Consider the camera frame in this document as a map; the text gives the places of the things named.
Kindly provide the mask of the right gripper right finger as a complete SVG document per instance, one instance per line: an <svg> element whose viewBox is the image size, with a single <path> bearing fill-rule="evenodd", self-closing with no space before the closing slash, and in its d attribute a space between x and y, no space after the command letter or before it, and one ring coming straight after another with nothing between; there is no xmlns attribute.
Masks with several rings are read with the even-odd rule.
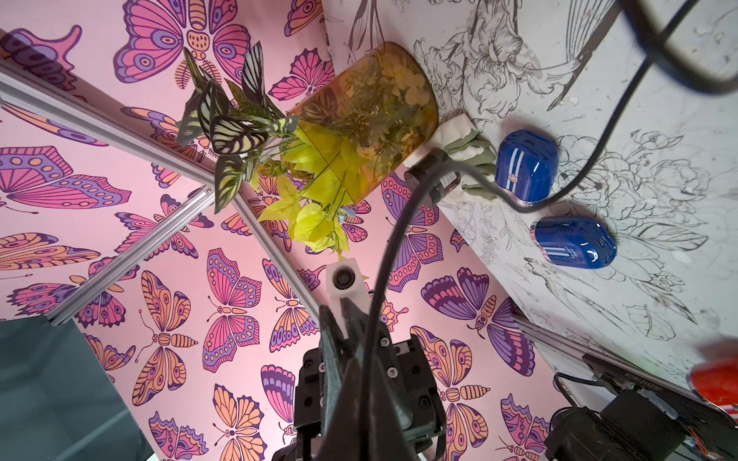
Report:
<svg viewBox="0 0 738 461"><path fill-rule="evenodd" d="M379 337L378 330L369 327L370 316L363 313L363 339L357 357L361 365L359 391L359 460L415 460L413 443L407 441L403 424L412 422L411 406L398 395L392 378L386 376L381 356L369 351L365 344L370 334Z"/></svg>

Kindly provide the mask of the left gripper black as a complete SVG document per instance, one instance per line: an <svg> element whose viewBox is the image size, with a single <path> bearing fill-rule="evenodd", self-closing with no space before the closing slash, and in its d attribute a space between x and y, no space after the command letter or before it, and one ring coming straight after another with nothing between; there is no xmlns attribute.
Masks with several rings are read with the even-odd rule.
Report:
<svg viewBox="0 0 738 461"><path fill-rule="evenodd" d="M420 342L384 341L369 384L361 361L305 353L294 385L296 436L284 460L440 460L447 417Z"/></svg>

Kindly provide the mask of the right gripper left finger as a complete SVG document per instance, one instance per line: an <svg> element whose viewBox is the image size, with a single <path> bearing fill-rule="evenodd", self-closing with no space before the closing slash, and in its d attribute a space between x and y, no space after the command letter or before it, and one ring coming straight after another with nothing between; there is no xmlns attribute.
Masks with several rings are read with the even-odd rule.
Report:
<svg viewBox="0 0 738 461"><path fill-rule="evenodd" d="M336 318L330 307L320 307L320 353L325 372L318 458L359 460L361 365L357 349L363 339L363 312L354 303L343 303L339 314Z"/></svg>

